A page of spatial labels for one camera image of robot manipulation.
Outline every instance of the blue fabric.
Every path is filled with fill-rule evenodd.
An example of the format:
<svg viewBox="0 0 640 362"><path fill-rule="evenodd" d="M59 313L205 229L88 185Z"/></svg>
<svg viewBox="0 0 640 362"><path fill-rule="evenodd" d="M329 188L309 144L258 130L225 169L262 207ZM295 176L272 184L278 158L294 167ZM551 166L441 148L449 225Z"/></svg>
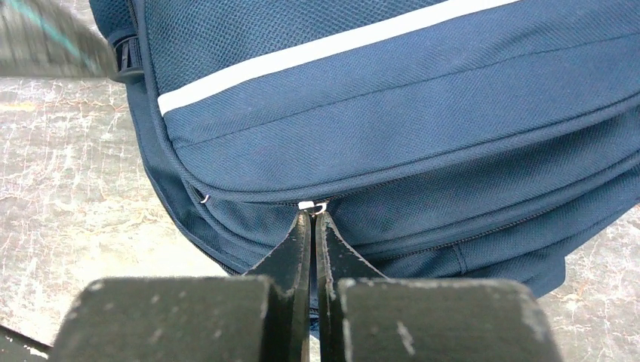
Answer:
<svg viewBox="0 0 640 362"><path fill-rule="evenodd" d="M91 2L107 38L131 28L124 3ZM331 198L390 277L559 286L565 256L640 199L638 0L516 2L158 110L227 66L435 3L138 1L129 104L181 232L242 273L290 203Z"/></svg>

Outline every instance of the yellow mark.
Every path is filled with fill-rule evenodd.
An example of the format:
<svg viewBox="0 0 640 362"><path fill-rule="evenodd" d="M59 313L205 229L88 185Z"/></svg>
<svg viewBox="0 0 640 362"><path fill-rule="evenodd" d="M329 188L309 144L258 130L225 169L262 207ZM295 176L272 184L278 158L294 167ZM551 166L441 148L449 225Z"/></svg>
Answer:
<svg viewBox="0 0 640 362"><path fill-rule="evenodd" d="M31 102L18 103L18 104L2 104L0 103L0 112L33 112L35 111L35 104Z"/></svg>

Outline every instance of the table surface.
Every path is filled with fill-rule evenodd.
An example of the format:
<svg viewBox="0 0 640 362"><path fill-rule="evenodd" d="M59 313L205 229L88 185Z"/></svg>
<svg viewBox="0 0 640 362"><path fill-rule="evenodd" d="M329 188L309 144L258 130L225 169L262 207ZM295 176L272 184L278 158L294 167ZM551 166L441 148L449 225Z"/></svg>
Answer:
<svg viewBox="0 0 640 362"><path fill-rule="evenodd" d="M92 23L86 0L62 3ZM0 128L0 323L51 343L96 278L224 275L153 193L122 86L0 79ZM638 241L635 207L572 253L567 282L540 300L567 362L640 355Z"/></svg>

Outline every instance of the reflective strip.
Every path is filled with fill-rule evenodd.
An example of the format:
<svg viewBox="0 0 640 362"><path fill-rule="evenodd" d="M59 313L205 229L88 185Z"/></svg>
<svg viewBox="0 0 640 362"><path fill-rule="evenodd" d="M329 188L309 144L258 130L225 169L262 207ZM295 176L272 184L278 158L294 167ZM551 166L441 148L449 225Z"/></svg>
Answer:
<svg viewBox="0 0 640 362"><path fill-rule="evenodd" d="M361 28L341 32L305 44L264 54L222 69L158 98L165 113L263 75L387 40L415 30L521 0L448 0Z"/></svg>

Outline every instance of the strap buckle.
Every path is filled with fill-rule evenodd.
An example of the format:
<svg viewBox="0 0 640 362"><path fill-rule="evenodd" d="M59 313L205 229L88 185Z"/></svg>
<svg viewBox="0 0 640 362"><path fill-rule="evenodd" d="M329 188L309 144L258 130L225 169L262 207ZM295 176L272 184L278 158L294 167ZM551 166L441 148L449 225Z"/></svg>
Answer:
<svg viewBox="0 0 640 362"><path fill-rule="evenodd" d="M123 84L135 84L141 81L144 78L144 70L137 35L119 40L113 48L118 71L111 80Z"/></svg>

